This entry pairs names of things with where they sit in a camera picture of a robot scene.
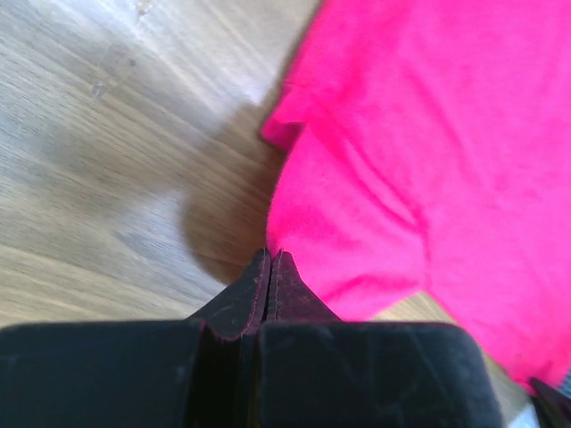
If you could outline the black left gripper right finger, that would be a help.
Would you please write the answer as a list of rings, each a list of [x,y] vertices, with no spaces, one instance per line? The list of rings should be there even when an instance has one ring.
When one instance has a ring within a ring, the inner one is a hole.
[[[266,307],[267,321],[340,321],[301,279],[291,253],[273,259]]]

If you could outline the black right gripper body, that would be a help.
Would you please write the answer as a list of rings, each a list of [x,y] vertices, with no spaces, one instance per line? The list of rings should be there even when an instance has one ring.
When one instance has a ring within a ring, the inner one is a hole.
[[[532,378],[534,410],[541,428],[570,428],[570,398],[547,383]]]

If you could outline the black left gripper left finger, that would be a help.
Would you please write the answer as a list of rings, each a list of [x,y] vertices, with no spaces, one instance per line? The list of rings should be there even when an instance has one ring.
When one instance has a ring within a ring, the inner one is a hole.
[[[271,257],[258,250],[243,273],[189,320],[202,320],[222,339],[238,339],[256,333],[267,308]]]

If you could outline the pink red t shirt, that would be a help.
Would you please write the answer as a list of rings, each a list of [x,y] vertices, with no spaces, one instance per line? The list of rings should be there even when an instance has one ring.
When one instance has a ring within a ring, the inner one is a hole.
[[[325,1],[262,135],[272,252],[339,317],[429,294],[523,386],[570,374],[570,4]]]

